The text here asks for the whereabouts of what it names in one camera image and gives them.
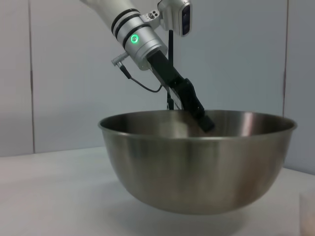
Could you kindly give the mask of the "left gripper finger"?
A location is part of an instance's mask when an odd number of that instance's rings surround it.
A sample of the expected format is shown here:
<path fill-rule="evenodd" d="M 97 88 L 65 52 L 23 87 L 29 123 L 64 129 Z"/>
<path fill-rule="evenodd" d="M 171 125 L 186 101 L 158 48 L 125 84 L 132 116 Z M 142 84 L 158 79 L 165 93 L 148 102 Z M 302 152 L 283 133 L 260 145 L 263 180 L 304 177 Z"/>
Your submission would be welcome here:
<path fill-rule="evenodd" d="M 198 100 L 194 86 L 189 79 L 177 78 L 172 84 L 171 88 L 179 98 L 183 110 L 189 112 L 189 114 L 204 132 L 214 129 L 215 124 L 206 115 L 204 107 Z"/>

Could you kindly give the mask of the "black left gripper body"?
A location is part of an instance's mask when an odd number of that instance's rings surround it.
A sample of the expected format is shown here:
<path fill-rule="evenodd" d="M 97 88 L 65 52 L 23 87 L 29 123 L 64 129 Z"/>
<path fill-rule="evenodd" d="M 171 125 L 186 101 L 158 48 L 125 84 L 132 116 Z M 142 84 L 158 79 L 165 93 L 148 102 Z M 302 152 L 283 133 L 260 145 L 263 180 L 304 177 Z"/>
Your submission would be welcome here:
<path fill-rule="evenodd" d="M 183 105 L 178 95 L 178 88 L 184 81 L 183 77 L 171 65 L 161 50 L 153 52 L 147 57 L 147 61 L 151 66 L 151 71 L 155 77 L 160 81 L 161 85 L 166 89 L 171 99 L 174 101 L 174 108 L 182 110 Z"/>

